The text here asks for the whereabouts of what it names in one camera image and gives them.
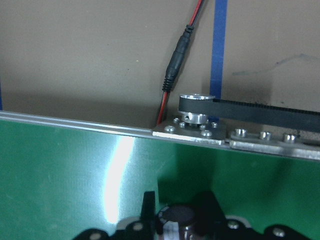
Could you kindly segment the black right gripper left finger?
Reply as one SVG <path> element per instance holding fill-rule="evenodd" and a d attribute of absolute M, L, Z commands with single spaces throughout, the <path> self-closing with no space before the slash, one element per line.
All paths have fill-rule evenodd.
<path fill-rule="evenodd" d="M 156 195 L 154 191 L 146 191 L 143 194 L 141 206 L 141 220 L 152 221 L 156 214 Z"/>

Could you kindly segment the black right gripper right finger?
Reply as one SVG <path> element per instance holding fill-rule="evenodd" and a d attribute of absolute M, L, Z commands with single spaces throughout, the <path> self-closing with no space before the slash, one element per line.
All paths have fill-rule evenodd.
<path fill-rule="evenodd" d="M 186 204 L 193 216 L 187 221 L 186 240 L 220 240 L 226 225 L 226 216 L 212 191 L 197 193 Z"/>

